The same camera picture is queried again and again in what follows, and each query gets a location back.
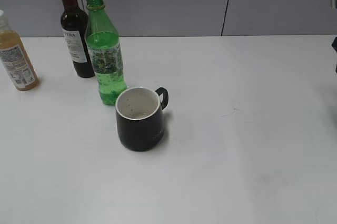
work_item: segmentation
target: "mug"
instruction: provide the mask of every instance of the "mug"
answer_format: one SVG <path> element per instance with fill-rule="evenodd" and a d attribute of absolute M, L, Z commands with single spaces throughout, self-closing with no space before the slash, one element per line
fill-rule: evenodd
<path fill-rule="evenodd" d="M 163 109 L 169 93 L 163 87 L 156 91 L 133 87 L 122 92 L 116 101 L 117 131 L 121 143 L 133 151 L 153 148 L 164 135 Z"/>

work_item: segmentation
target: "bottle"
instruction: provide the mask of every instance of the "bottle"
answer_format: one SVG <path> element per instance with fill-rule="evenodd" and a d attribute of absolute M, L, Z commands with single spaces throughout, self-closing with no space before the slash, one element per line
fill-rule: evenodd
<path fill-rule="evenodd" d="M 31 61 L 19 35 L 12 31 L 5 13 L 0 10 L 0 60 L 19 91 L 27 91 L 38 84 Z"/>
<path fill-rule="evenodd" d="M 95 73 L 85 44 L 88 15 L 79 8 L 77 0 L 62 0 L 62 2 L 64 12 L 61 16 L 61 26 L 75 71 L 79 77 L 93 77 Z"/>
<path fill-rule="evenodd" d="M 126 84 L 119 34 L 105 13 L 103 0 L 86 0 L 89 21 L 85 39 L 104 104 L 114 105 Z"/>

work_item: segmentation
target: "black object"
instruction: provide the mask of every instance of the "black object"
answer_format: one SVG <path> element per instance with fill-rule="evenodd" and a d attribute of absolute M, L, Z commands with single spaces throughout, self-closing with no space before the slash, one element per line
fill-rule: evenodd
<path fill-rule="evenodd" d="M 143 87 L 124 91 L 116 101 L 117 130 L 121 143 L 133 151 L 153 148 L 164 135 L 162 110 L 168 102 L 169 93 L 163 87 L 156 92 Z"/>
<path fill-rule="evenodd" d="M 95 75 L 91 65 L 88 48 L 85 42 L 85 31 L 88 15 L 79 8 L 77 0 L 62 0 L 64 12 L 61 16 L 61 26 L 67 31 L 78 31 L 81 36 L 82 47 L 85 52 L 86 62 L 74 62 L 75 71 L 79 77 L 88 78 Z"/>
<path fill-rule="evenodd" d="M 334 39 L 334 41 L 332 42 L 332 47 L 333 49 L 335 49 L 335 51 L 337 52 L 337 37 Z"/>

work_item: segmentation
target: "table surface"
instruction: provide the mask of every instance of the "table surface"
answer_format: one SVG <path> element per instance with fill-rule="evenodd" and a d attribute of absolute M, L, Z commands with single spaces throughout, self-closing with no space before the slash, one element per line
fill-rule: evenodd
<path fill-rule="evenodd" d="M 121 38 L 128 86 L 170 94 L 143 153 L 63 38 L 23 38 L 41 84 L 0 68 L 0 223 L 336 223 L 333 38 Z"/>

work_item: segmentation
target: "bottle label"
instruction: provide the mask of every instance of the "bottle label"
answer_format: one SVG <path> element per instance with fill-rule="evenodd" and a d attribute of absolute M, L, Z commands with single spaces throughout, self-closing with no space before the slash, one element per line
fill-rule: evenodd
<path fill-rule="evenodd" d="M 79 31 L 67 31 L 62 29 L 64 39 L 67 43 L 70 56 L 74 62 L 87 62 L 85 51 L 82 45 L 82 40 Z"/>
<path fill-rule="evenodd" d="M 95 49 L 88 46 L 88 50 L 93 69 L 96 73 L 123 74 L 122 52 L 119 42 L 109 48 Z"/>
<path fill-rule="evenodd" d="M 25 88 L 35 81 L 32 69 L 19 45 L 0 49 L 0 59 L 14 85 L 19 89 Z"/>

